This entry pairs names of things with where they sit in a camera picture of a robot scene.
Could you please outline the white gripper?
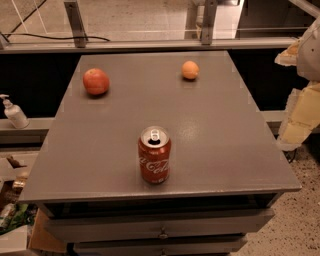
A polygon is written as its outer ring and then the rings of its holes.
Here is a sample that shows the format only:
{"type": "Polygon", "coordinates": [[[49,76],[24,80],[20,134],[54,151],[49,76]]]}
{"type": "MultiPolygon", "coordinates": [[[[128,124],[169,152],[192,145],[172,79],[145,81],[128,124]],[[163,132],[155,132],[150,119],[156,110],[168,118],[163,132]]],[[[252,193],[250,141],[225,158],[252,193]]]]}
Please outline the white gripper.
{"type": "MultiPolygon", "coordinates": [[[[296,66],[299,76],[320,81],[320,16],[274,62],[296,66]]],[[[302,90],[293,89],[288,97],[284,119],[280,125],[277,146],[282,151],[300,147],[311,132],[320,125],[320,83],[309,82],[302,90]]]]}

